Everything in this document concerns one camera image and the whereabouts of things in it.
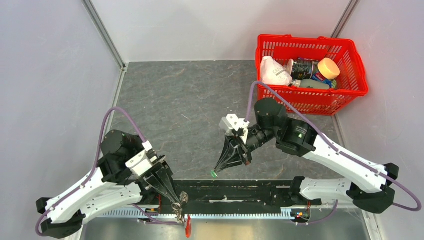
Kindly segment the red black keyring holder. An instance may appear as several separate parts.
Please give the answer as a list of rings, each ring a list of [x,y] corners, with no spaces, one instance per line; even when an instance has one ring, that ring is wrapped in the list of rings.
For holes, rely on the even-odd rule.
[[[184,224],[185,237],[190,238],[192,235],[192,219],[190,215],[185,215],[184,207],[189,201],[189,195],[182,191],[179,196],[179,202],[171,204],[173,213],[176,215],[176,220],[179,224]]]

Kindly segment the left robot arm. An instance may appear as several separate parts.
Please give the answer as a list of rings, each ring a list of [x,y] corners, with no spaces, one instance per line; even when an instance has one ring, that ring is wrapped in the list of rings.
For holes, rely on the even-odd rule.
[[[63,239],[104,213],[124,206],[150,207],[161,199],[168,199],[177,222],[184,222],[189,197],[176,191],[165,157],[148,140],[111,130],[99,148],[102,157],[86,176],[56,197],[37,200],[38,235]]]

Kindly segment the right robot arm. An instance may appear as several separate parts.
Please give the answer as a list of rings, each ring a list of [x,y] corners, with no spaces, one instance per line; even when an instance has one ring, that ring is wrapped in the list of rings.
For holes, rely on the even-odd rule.
[[[399,174],[395,164],[376,164],[359,156],[349,159],[345,148],[319,135],[309,123],[288,117],[286,108],[273,98],[256,102],[254,113],[255,125],[235,114],[221,119],[219,126],[225,131],[225,141],[213,176],[228,168],[249,165],[253,151],[275,140],[276,148],[283,153],[321,164],[340,175],[339,179],[327,180],[295,177],[287,195],[291,205],[339,200],[374,214],[393,205],[396,192],[391,184]]]

